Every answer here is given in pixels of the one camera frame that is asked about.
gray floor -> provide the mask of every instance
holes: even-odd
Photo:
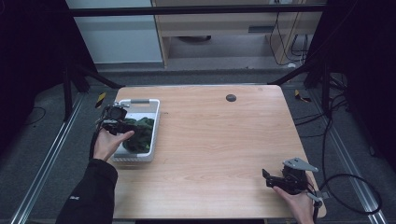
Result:
[[[292,68],[279,66],[271,56],[264,36],[212,36],[207,42],[186,42],[175,38],[172,41],[170,60],[166,68],[136,68],[122,73],[103,73],[104,76],[125,85],[199,85],[199,84],[263,84],[286,75]],[[285,84],[282,90],[295,122],[304,116],[320,113],[317,89],[306,91],[301,81],[304,75]],[[75,94],[74,100],[82,98],[80,112],[72,124],[57,159],[34,198],[34,206],[28,209],[30,220],[51,221],[56,217],[64,199],[81,178],[88,158],[88,145],[94,122],[100,112],[93,106],[100,92],[106,91],[105,104],[110,104],[117,94],[103,84],[89,78],[92,88],[89,93]],[[314,100],[307,103],[294,97],[294,90],[300,90]],[[23,197],[28,192],[35,175],[46,159],[47,153],[63,124],[62,86],[40,93],[35,99],[38,108],[26,121],[38,120],[26,125],[12,145],[12,154],[1,160],[0,166],[0,223],[8,223]],[[326,119],[318,119],[297,126],[309,162],[321,169],[322,134]],[[343,106],[334,112],[332,131],[327,137],[325,161],[327,176],[345,173],[356,168],[361,176],[374,184],[383,199],[382,215],[388,223],[396,223],[396,174],[380,158],[371,157],[368,144],[351,113]],[[318,183],[323,182],[321,173],[315,175]],[[336,195],[346,203],[362,209],[360,197],[348,178],[334,180],[331,187]],[[327,216],[318,223],[386,223],[372,222],[365,215],[351,212],[340,205],[334,197],[325,200]],[[270,223],[285,223],[284,220],[270,220]]]

black cable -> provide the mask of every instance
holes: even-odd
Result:
[[[308,135],[308,136],[304,136],[304,135],[300,135],[300,138],[311,138],[311,137],[321,137],[323,136],[323,133],[321,134],[316,134],[316,135]]]
[[[377,200],[378,200],[378,202],[377,202],[377,203],[378,203],[377,208],[376,208],[375,210],[369,211],[369,212],[361,211],[361,210],[358,210],[358,209],[356,209],[356,208],[354,208],[354,207],[352,207],[352,206],[350,206],[350,205],[344,203],[342,200],[340,200],[340,199],[332,192],[332,190],[328,187],[328,186],[329,186],[328,184],[329,184],[329,182],[330,182],[331,180],[333,180],[333,179],[335,179],[335,178],[337,178],[337,177],[343,177],[343,176],[345,176],[345,177],[353,177],[353,178],[359,179],[359,181],[365,183],[365,184],[371,189],[371,191],[375,194],[375,196],[376,196],[376,198],[377,198]],[[359,214],[367,215],[367,216],[368,216],[368,215],[373,215],[373,214],[377,213],[377,212],[378,212],[379,210],[381,210],[381,208],[382,208],[382,198],[381,198],[380,193],[375,189],[375,187],[374,187],[372,184],[370,184],[367,180],[361,178],[360,176],[351,175],[351,174],[338,174],[338,175],[332,175],[332,176],[329,177],[328,179],[325,179],[325,181],[323,182],[323,184],[319,187],[319,190],[323,190],[323,188],[324,188],[325,186],[327,187],[328,191],[330,192],[330,194],[334,197],[334,199],[335,199],[337,202],[339,202],[339,203],[340,203],[341,205],[343,205],[345,208],[347,208],[347,209],[349,209],[349,210],[351,210],[351,211],[353,211],[353,212],[356,212],[356,213],[359,213]]]
[[[339,94],[339,95],[337,95],[336,97],[334,97],[334,99],[332,100],[332,103],[331,103],[331,112],[333,112],[333,110],[334,110],[336,107],[339,107],[339,106],[341,106],[342,104],[344,104],[344,103],[346,102],[346,101],[344,100],[344,101],[341,101],[341,102],[337,103],[336,105],[332,105],[332,104],[335,102],[335,99],[336,99],[336,98],[338,98],[338,97],[340,97],[340,96],[343,96],[343,95],[344,95],[344,94],[342,93],[342,94]],[[331,127],[332,127],[332,113],[330,114],[328,123],[327,123],[327,125],[326,125],[326,129],[325,129],[325,131],[324,131],[324,133],[323,133],[321,162],[322,162],[322,174],[323,174],[323,179],[324,179],[324,181],[323,181],[323,184],[319,187],[319,190],[322,190],[324,187],[326,187],[327,190],[330,192],[330,194],[334,197],[334,199],[335,199],[337,202],[339,202],[339,203],[340,203],[341,205],[343,205],[345,208],[347,208],[347,209],[349,209],[349,210],[351,210],[351,211],[353,211],[353,212],[356,212],[356,213],[358,213],[358,214],[362,214],[362,215],[373,215],[373,214],[377,213],[377,212],[381,209],[381,207],[382,207],[382,198],[381,198],[381,195],[378,193],[378,191],[374,188],[374,186],[371,185],[368,181],[364,180],[363,178],[361,178],[361,177],[359,177],[359,176],[350,175],[350,174],[332,175],[331,177],[327,178],[327,176],[326,176],[326,167],[325,167],[325,156],[324,156],[324,155],[325,155],[325,149],[326,149],[326,137],[327,137],[327,133],[328,133],[328,131],[330,130]],[[354,208],[354,207],[352,207],[352,206],[350,206],[350,205],[344,203],[342,200],[340,200],[340,199],[333,193],[332,189],[330,188],[330,186],[329,186],[329,184],[328,184],[332,179],[334,179],[334,178],[336,178],[336,177],[340,177],[340,176],[349,176],[349,177],[357,178],[357,179],[359,179],[360,181],[362,181],[362,182],[364,182],[365,184],[367,184],[367,186],[369,186],[370,189],[376,194],[376,198],[378,199],[378,207],[377,207],[374,211],[366,212],[366,211],[358,210],[358,209],[356,209],[356,208]]]
[[[307,190],[308,190],[308,192],[309,193],[311,193],[312,195],[315,195],[315,196],[317,196],[317,192],[315,191],[315,187],[314,187],[314,185],[313,184],[311,184],[311,183],[307,183],[308,184],[308,186],[309,187],[311,187],[312,189],[310,189],[310,188],[306,188]]]
[[[41,115],[41,117],[40,117],[39,119],[37,119],[37,120],[35,120],[35,121],[32,121],[32,122],[29,122],[29,123],[24,123],[23,125],[32,125],[32,124],[35,124],[35,123],[39,122],[40,120],[42,120],[42,119],[46,116],[46,114],[47,114],[46,109],[44,109],[44,108],[41,107],[41,106],[35,106],[35,107],[33,107],[33,109],[41,109],[41,110],[43,111],[43,114]]]
[[[304,117],[297,118],[297,119],[293,119],[293,120],[298,120],[298,119],[307,119],[307,118],[311,118],[311,117],[314,117],[314,116],[317,116],[317,115],[320,115],[320,114],[308,115],[308,116],[304,116]]]
[[[303,50],[303,63],[305,63],[307,54],[308,54],[308,35],[305,35],[304,50]]]
[[[305,41],[307,40],[308,35],[305,35],[305,41],[304,41],[304,46],[303,49],[294,49],[294,45],[296,44],[296,40],[297,40],[298,35],[295,35],[293,38],[293,41],[291,42],[291,46],[290,46],[290,52],[292,55],[296,56],[296,57],[301,57],[303,55],[303,53],[307,53],[308,50],[306,50],[306,46],[305,46]]]
[[[282,39],[282,36],[280,35],[280,30],[279,30],[279,26],[278,26],[278,19],[279,19],[279,12],[276,13],[276,21],[275,21],[274,28],[273,28],[273,30],[272,30],[272,32],[271,32],[271,34],[270,34],[270,38],[269,38],[270,49],[271,49],[271,51],[272,51],[272,53],[273,53],[273,55],[274,55],[275,62],[276,62],[277,65],[287,65],[287,64],[289,64],[289,63],[298,62],[298,60],[290,59],[290,58],[288,57],[288,54],[286,53],[285,45],[283,44],[283,39]],[[276,60],[276,56],[275,56],[275,53],[274,53],[274,50],[273,50],[272,44],[271,44],[271,43],[272,43],[272,35],[273,35],[274,30],[275,30],[276,27],[277,27],[277,30],[278,30],[278,33],[279,33],[279,39],[280,39],[280,42],[281,42],[281,44],[282,44],[283,52],[284,52],[285,56],[288,58],[288,60],[290,60],[288,63],[279,63],[279,62]]]
[[[312,122],[312,121],[314,121],[314,120],[316,120],[316,119],[321,118],[321,117],[324,116],[324,115],[325,115],[324,113],[323,113],[323,114],[319,114],[318,116],[316,116],[316,117],[314,117],[314,118],[312,118],[312,119],[303,121],[303,122],[301,122],[301,123],[296,123],[296,124],[294,124],[294,125],[295,125],[295,126],[300,126],[300,125],[303,125],[303,124],[307,124],[307,123],[309,123],[309,122]]]

black sleeve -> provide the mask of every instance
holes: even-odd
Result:
[[[112,223],[118,173],[105,161],[92,159],[85,175],[67,198],[56,224]]]

human hand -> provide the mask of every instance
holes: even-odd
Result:
[[[308,187],[313,186],[311,178],[307,175]],[[312,224],[314,223],[314,205],[312,199],[306,195],[306,191],[296,195],[288,194],[285,190],[274,186],[274,191],[281,197],[289,206],[291,213],[299,224]]]
[[[105,129],[102,129],[95,142],[93,158],[107,161],[108,158],[110,158],[110,156],[117,150],[121,142],[127,140],[132,135],[134,135],[134,131],[113,135]]]

table top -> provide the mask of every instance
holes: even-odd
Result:
[[[262,168],[282,176],[284,160],[307,161],[278,86],[132,87],[122,99],[159,99],[161,117],[152,162],[110,161],[114,218],[292,217],[262,177]]]

